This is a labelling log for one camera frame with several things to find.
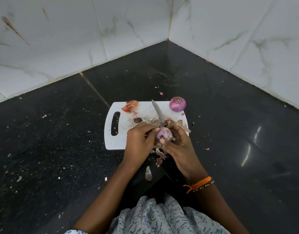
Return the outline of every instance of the orange thread bracelet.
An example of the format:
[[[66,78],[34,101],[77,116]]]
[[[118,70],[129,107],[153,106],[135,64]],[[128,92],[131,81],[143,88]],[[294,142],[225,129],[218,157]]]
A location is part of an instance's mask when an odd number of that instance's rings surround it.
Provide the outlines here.
[[[189,187],[189,190],[187,191],[187,194],[191,191],[196,191],[197,189],[199,189],[200,187],[206,185],[207,183],[209,183],[212,180],[212,177],[207,177],[199,182],[197,182],[196,184],[189,186],[189,185],[183,185]]]

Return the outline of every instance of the cutting board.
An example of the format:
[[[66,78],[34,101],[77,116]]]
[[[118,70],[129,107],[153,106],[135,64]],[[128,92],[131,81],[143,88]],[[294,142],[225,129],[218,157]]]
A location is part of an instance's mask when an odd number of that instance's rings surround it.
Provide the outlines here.
[[[183,120],[183,123],[188,125],[185,114],[182,116],[181,112],[174,112],[169,108],[169,101],[156,101],[159,108],[165,117],[170,117],[174,121]],[[126,102],[114,102],[110,107],[104,127],[104,141],[105,147],[108,150],[125,149],[127,141],[127,132],[129,129],[136,126],[136,123],[131,122],[133,118],[140,117],[146,118],[147,120],[158,117],[152,102],[139,102],[139,106],[136,109],[137,114],[125,113],[121,108],[126,105]],[[120,112],[118,121],[118,134],[112,136],[111,124],[115,112]]]

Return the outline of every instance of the knife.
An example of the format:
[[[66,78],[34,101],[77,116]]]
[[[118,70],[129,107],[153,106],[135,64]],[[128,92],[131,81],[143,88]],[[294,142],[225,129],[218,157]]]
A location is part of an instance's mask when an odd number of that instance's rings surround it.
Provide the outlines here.
[[[165,116],[163,115],[163,113],[161,112],[159,106],[157,105],[157,103],[154,100],[152,100],[152,104],[153,104],[153,106],[154,106],[154,108],[155,108],[155,110],[156,110],[156,112],[159,116],[159,119],[161,120],[160,128],[162,129],[163,128],[163,121],[165,120]]]

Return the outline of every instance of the right hand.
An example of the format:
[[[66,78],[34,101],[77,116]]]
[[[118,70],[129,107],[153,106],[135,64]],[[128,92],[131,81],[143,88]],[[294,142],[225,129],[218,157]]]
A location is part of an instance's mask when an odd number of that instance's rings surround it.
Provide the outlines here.
[[[164,146],[163,150],[173,157],[183,176],[191,184],[195,184],[208,177],[207,172],[202,167],[198,157],[196,156],[191,139],[188,137],[183,128],[181,126],[177,126],[176,124],[171,124],[167,127],[173,133],[175,142],[172,143],[163,138],[161,138],[159,141]]]

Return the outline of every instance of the black granite floor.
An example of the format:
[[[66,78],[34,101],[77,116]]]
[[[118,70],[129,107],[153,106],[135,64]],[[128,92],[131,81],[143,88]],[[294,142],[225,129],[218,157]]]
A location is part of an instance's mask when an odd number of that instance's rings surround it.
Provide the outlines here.
[[[65,232],[122,160],[103,143],[108,105],[174,96],[185,98],[198,157],[248,230],[299,233],[298,110],[171,42],[83,75],[0,103],[0,233]],[[147,160],[127,192],[173,179],[167,160]]]

